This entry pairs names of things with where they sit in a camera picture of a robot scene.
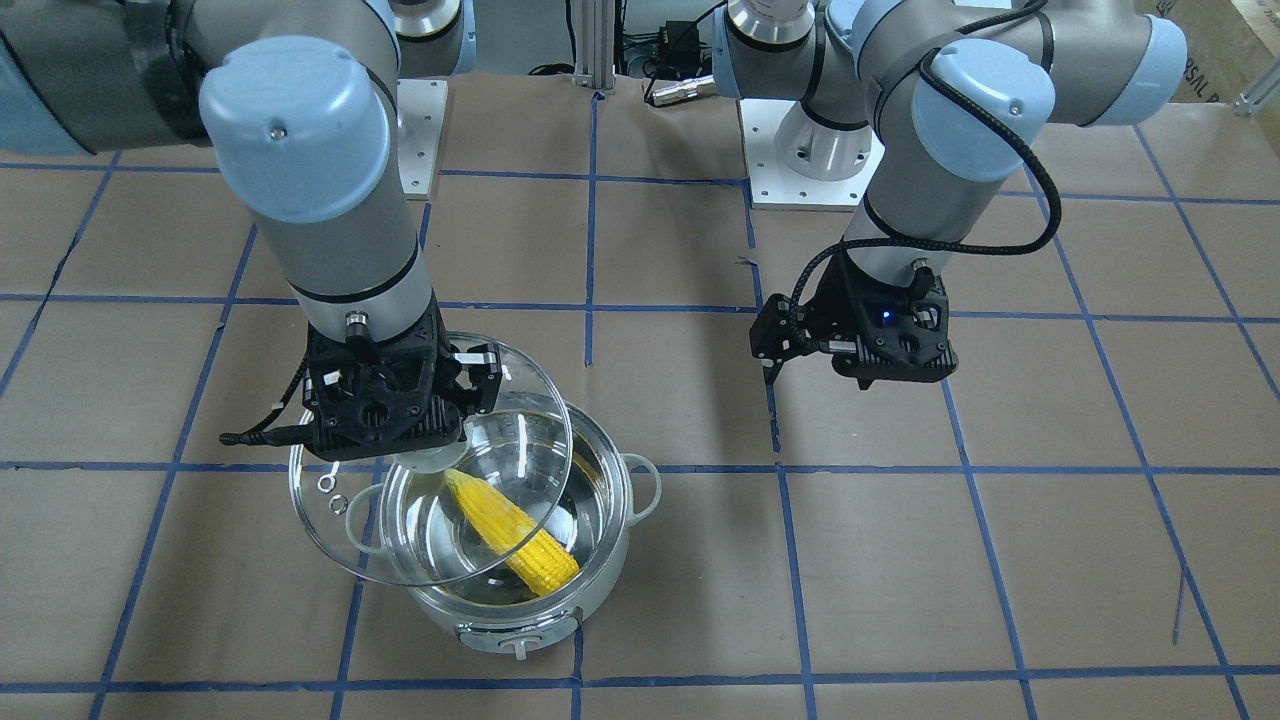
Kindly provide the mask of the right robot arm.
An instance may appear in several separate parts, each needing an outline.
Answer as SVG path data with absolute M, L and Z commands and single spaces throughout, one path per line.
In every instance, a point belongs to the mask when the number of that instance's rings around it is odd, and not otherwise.
M 403 79 L 474 56 L 466 1 L 5 1 L 3 150 L 210 147 L 349 397 L 454 382 L 399 168 Z

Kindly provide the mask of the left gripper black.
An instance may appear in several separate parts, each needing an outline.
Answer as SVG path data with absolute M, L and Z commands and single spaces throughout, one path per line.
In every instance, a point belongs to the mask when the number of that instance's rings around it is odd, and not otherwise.
M 783 365 L 813 354 L 827 341 L 874 343 L 874 319 L 881 310 L 881 283 L 867 274 L 850 251 L 837 251 L 827 263 L 815 293 L 804 305 L 765 300 L 749 331 L 750 352 L 762 364 L 767 386 Z

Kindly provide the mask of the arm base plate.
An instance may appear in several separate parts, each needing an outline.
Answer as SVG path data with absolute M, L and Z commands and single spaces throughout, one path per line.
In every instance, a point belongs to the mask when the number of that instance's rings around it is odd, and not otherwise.
M 440 159 L 449 85 L 445 79 L 401 79 L 397 86 L 397 161 L 408 199 L 430 201 Z
M 751 201 L 758 208 L 851 211 L 884 154 L 870 127 L 831 129 L 797 101 L 739 102 Z

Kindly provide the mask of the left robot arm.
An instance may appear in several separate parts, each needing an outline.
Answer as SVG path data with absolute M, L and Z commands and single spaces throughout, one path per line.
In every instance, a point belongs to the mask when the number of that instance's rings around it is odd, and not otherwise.
M 764 301 L 750 351 L 773 383 L 813 354 L 861 389 L 933 383 L 957 368 L 950 254 L 1044 247 L 1060 192 L 1032 143 L 1047 124 L 1132 126 L 1176 92 L 1183 29 L 1129 1 L 727 1 L 713 13 L 713 77 L 735 99 L 794 102 L 783 145 L 797 173 L 833 181 L 820 146 L 884 154 L 847 229 Z

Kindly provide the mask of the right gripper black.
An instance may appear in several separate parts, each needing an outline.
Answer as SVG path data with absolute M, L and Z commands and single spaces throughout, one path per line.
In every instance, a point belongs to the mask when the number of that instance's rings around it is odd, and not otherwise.
M 396 341 L 397 416 L 421 416 L 434 402 L 461 416 L 493 411 L 503 379 L 497 342 L 454 354 L 436 300 Z M 460 382 L 462 370 L 470 382 L 467 389 Z

